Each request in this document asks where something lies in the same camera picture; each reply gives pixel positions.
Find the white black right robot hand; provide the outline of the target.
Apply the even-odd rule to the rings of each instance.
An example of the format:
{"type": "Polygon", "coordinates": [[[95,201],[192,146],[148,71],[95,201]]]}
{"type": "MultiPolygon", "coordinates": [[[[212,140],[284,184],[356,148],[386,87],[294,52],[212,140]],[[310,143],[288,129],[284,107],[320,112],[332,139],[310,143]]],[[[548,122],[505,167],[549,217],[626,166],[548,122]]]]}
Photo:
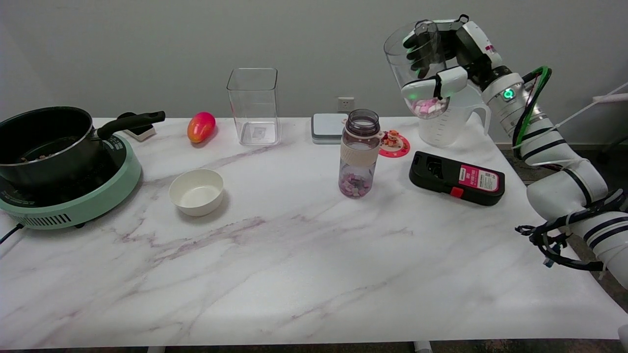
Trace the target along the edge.
{"type": "Polygon", "coordinates": [[[417,22],[402,46],[417,76],[401,87],[411,102],[450,98],[468,82],[485,90],[511,74],[484,31],[465,14],[456,20],[417,22]]]}

